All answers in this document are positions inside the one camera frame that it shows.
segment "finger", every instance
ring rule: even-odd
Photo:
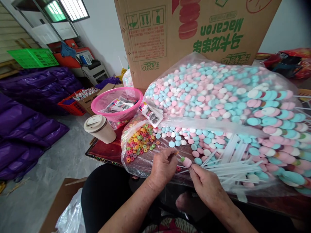
[[[198,176],[198,174],[195,172],[195,170],[191,167],[189,167],[189,173],[190,173],[190,177],[193,181],[194,187],[201,187],[202,186],[202,182],[200,180],[200,177]]]
[[[178,160],[177,160],[176,156],[175,155],[171,155],[168,159],[170,161],[169,165],[172,166],[174,169],[176,169],[176,166],[178,164]]]
[[[195,171],[195,173],[198,174],[199,177],[203,178],[204,176],[206,176],[207,171],[204,168],[194,163],[191,165],[191,167]]]
[[[171,154],[176,153],[176,152],[177,150],[175,148],[169,147],[162,151],[162,155],[165,159],[168,159]]]

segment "pink plastic basket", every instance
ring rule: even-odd
[[[128,100],[138,100],[138,102],[131,108],[126,109],[117,113],[102,113],[100,110],[106,108],[114,99],[122,96]],[[131,119],[139,108],[141,102],[143,101],[143,93],[133,87],[118,87],[109,91],[106,91],[99,96],[97,96],[92,104],[91,108],[95,114],[103,115],[109,121],[125,121]]]

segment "table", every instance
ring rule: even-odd
[[[96,139],[92,142],[91,147],[87,150],[86,156],[90,158],[122,166],[120,139],[124,127],[117,129],[115,132],[117,138],[110,144]],[[232,199],[237,200],[235,195],[229,195]],[[311,198],[297,194],[297,196],[287,197],[252,197],[247,196],[248,204],[267,209],[291,218],[306,221],[311,218]]]

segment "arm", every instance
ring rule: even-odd
[[[190,176],[201,200],[216,215],[229,232],[257,232],[222,188],[217,175],[192,164]]]
[[[137,191],[106,222],[99,233],[138,232],[155,198],[175,174],[177,158],[173,148],[167,148],[154,156],[150,176]]]

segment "gray tile floor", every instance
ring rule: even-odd
[[[84,155],[93,138],[83,129],[88,117],[88,114],[55,117],[70,131],[25,175],[24,179],[29,177],[28,182],[7,197],[5,193],[15,186],[14,182],[8,183],[0,195],[1,233],[38,232],[64,178],[86,177],[103,164]]]

